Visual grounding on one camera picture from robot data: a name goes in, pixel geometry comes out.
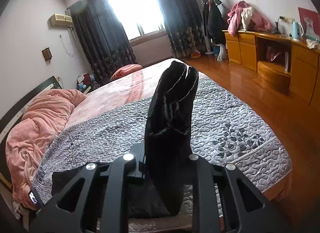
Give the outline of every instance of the wooden floor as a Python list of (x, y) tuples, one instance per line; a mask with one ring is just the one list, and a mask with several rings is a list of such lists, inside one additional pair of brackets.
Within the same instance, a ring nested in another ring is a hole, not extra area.
[(276, 203), (297, 225), (320, 196), (320, 113), (294, 94), (284, 95), (258, 74), (227, 60), (185, 60), (251, 106), (273, 129), (293, 165), (289, 195)]

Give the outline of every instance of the pink bed sheet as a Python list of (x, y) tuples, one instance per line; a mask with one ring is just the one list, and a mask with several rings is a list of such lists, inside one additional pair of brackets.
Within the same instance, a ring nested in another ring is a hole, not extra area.
[(71, 112), (86, 95), (75, 89), (52, 89), (37, 97), (10, 131), (5, 154), (12, 179), (12, 197), (35, 209), (28, 194), (44, 152), (63, 130)]
[[(162, 73), (172, 61), (182, 62), (177, 59), (168, 59), (91, 92), (88, 98), (74, 109), (65, 129), (116, 107), (153, 95)], [(199, 72), (199, 78), (204, 77), (206, 75)]]

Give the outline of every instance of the kettle handle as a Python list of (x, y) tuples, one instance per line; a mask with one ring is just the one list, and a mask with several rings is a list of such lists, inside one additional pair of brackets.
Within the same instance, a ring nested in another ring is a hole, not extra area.
[(303, 30), (302, 24), (300, 22), (298, 22), (298, 24), (300, 25), (300, 27), (302, 29), (302, 34), (301, 34), (301, 37), (302, 37), (304, 35), (304, 30)]

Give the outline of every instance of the window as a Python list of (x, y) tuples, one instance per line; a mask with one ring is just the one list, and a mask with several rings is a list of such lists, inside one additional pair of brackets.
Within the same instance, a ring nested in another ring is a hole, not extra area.
[(157, 0), (109, 0), (129, 40), (164, 30)]

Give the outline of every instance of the striped pillow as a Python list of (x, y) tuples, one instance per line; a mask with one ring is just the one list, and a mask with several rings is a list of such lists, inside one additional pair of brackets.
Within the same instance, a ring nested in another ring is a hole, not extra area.
[(110, 81), (114, 81), (116, 79), (122, 78), (124, 76), (127, 76), (131, 73), (134, 73), (138, 70), (141, 70), (142, 66), (139, 64), (130, 64), (127, 66), (124, 66), (122, 68), (119, 68), (111, 77)]

